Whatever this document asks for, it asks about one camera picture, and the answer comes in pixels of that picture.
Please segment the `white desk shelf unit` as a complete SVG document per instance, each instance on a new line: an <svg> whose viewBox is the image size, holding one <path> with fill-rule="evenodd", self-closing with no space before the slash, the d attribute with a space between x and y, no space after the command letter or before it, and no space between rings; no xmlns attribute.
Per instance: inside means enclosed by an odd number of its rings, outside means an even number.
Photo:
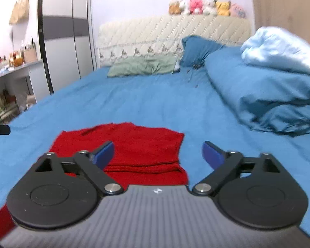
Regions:
<svg viewBox="0 0 310 248"><path fill-rule="evenodd" d="M8 123L50 96L43 61L0 74L0 123Z"/></svg>

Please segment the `yellow plush toy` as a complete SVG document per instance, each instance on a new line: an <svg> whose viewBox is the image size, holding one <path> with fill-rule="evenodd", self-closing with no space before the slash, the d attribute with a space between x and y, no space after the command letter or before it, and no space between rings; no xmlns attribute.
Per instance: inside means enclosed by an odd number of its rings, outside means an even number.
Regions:
<svg viewBox="0 0 310 248"><path fill-rule="evenodd" d="M217 15L218 16L229 16L230 13L230 7L231 7L231 2L230 1L215 1L215 6L217 9Z"/></svg>

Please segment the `brown plush toy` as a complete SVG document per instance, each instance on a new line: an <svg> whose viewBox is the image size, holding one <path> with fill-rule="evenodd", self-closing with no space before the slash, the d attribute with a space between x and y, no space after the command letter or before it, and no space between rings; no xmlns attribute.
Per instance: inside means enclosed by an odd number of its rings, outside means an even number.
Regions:
<svg viewBox="0 0 310 248"><path fill-rule="evenodd" d="M171 2L168 6L169 15L181 15L182 9L180 8L180 2L174 1Z"/></svg>

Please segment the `blue rolled duvet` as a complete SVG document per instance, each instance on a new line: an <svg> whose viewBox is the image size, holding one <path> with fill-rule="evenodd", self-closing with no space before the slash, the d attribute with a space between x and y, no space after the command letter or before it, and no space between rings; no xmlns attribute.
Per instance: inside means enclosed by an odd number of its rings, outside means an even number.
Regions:
<svg viewBox="0 0 310 248"><path fill-rule="evenodd" d="M310 76L247 65L238 47L210 53L204 65L214 88L250 129L310 133Z"/></svg>

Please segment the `green pillow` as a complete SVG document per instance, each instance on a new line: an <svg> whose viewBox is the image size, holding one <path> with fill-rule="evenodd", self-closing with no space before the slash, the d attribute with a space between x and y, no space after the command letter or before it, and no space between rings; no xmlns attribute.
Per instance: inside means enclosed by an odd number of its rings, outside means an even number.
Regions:
<svg viewBox="0 0 310 248"><path fill-rule="evenodd" d="M115 62L107 76L125 77L137 75L157 75L176 73L180 70L179 59L171 55L152 57L131 57Z"/></svg>

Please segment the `red knit sweater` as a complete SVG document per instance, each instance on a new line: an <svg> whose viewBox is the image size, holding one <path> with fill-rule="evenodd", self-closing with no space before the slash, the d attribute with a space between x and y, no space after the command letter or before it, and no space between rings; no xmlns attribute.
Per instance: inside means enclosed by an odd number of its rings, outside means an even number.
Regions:
<svg viewBox="0 0 310 248"><path fill-rule="evenodd" d="M167 128L110 123L61 132L49 152L71 157L78 151L93 151L112 141L115 152L104 172L125 191L130 185L186 185L187 173L179 161L183 139L183 133ZM87 180L57 170L39 171L39 159L12 188L0 209L0 239L18 225L50 231L82 223L105 198L112 196L99 195Z"/></svg>

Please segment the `dark blue pillow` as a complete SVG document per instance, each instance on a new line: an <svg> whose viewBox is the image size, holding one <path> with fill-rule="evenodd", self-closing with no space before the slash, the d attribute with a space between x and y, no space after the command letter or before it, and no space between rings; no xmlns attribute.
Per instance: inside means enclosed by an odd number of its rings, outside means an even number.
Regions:
<svg viewBox="0 0 310 248"><path fill-rule="evenodd" d="M183 67L200 68L210 53L225 48L225 45L200 36L191 35L182 38L183 55L180 65Z"/></svg>

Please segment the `light pink plush toy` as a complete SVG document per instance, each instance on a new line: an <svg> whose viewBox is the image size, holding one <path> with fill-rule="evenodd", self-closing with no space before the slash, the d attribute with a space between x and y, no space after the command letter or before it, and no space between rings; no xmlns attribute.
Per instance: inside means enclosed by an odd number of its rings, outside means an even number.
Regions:
<svg viewBox="0 0 310 248"><path fill-rule="evenodd" d="M230 11L230 16L232 17L238 17L242 19L246 18L245 10L243 9L242 6L240 6L237 3L231 3L229 11Z"/></svg>

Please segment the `light blue blanket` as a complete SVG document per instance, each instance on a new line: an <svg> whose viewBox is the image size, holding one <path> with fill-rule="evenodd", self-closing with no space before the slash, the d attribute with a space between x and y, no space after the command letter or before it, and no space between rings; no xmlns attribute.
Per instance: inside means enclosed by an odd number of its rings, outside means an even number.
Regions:
<svg viewBox="0 0 310 248"><path fill-rule="evenodd" d="M310 75L310 44L281 27L260 27L240 52L249 65Z"/></svg>

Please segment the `beige quilted headboard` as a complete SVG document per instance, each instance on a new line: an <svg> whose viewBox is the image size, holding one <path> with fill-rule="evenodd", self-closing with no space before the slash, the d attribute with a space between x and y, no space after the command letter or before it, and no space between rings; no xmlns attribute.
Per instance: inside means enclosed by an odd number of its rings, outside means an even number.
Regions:
<svg viewBox="0 0 310 248"><path fill-rule="evenodd" d="M247 19L213 15L166 15L122 22L99 28L97 64L111 66L129 57L178 55L182 38L196 35L223 45L241 46L251 36Z"/></svg>

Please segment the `blue bed sheet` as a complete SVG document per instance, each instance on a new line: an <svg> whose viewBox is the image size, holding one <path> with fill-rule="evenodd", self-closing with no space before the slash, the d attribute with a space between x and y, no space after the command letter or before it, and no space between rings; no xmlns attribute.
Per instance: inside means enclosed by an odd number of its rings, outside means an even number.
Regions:
<svg viewBox="0 0 310 248"><path fill-rule="evenodd" d="M123 122L184 133L179 159L190 185L211 171L201 155L204 141L250 157L271 153L308 195L301 227L310 234L310 134L290 137L250 130L202 68L123 78L108 78L107 69L99 69L20 114L10 123L11 133L0 136L0 208L9 190L62 131Z"/></svg>

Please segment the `white wardrobe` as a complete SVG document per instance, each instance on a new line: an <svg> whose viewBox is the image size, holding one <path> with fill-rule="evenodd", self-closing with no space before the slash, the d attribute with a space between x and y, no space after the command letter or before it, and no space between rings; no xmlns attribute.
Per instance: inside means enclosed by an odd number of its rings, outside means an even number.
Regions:
<svg viewBox="0 0 310 248"><path fill-rule="evenodd" d="M43 32L54 92L96 69L90 0L43 0Z"/></svg>

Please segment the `hanging tote bag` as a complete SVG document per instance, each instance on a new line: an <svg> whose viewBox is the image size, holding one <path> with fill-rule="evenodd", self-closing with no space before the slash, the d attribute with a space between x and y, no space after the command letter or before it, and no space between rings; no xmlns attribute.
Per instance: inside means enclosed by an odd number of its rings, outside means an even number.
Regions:
<svg viewBox="0 0 310 248"><path fill-rule="evenodd" d="M16 0L14 8L12 10L11 17L9 19L9 25L16 25L25 23L30 14L30 2L29 0Z"/></svg>

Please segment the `white plush toy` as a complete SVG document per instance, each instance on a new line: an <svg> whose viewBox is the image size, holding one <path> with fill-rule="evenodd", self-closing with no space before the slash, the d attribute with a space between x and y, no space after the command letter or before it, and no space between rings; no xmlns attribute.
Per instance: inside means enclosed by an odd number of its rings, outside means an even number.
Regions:
<svg viewBox="0 0 310 248"><path fill-rule="evenodd" d="M216 1L217 0L204 0L202 11L204 15L217 15L217 8L216 8Z"/></svg>

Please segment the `black lamp pole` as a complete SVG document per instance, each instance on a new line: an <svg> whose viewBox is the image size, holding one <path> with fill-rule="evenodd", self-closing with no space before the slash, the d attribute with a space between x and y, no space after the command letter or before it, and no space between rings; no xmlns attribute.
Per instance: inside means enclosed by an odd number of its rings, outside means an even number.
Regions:
<svg viewBox="0 0 310 248"><path fill-rule="evenodd" d="M41 59L43 60L46 83L49 88L49 93L52 95L54 93L54 89L52 86L52 81L50 77L50 72L47 63L47 55L46 55L46 47L45 47L45 38L43 32L43 10L42 10L43 0L37 0L37 21L38 21L38 39L39 39L39 49Z"/></svg>

